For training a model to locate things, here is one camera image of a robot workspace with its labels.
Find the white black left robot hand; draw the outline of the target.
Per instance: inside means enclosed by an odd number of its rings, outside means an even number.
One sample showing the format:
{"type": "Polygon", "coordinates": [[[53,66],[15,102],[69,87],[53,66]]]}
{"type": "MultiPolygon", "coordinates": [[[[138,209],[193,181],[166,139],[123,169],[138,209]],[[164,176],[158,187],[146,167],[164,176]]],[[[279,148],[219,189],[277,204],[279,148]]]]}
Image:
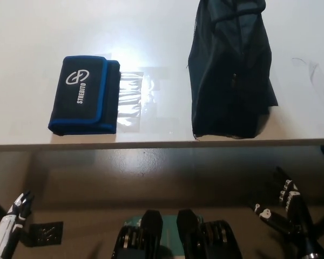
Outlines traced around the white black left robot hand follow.
{"type": "Polygon", "coordinates": [[[12,258],[27,218],[31,215],[34,196],[21,193],[0,221],[0,258],[12,258]]]}

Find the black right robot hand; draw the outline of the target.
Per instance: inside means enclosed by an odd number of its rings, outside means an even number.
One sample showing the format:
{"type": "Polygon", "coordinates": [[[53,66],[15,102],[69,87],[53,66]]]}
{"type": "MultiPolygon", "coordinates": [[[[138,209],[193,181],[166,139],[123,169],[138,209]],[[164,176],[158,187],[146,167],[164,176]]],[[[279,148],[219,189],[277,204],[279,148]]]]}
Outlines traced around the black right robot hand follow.
{"type": "Polygon", "coordinates": [[[295,181],[281,168],[273,172],[273,181],[263,192],[257,192],[249,201],[249,207],[259,219],[288,238],[298,248],[315,247],[318,238],[305,199],[295,181]],[[269,195],[285,209],[282,216],[264,205],[269,195]]]}

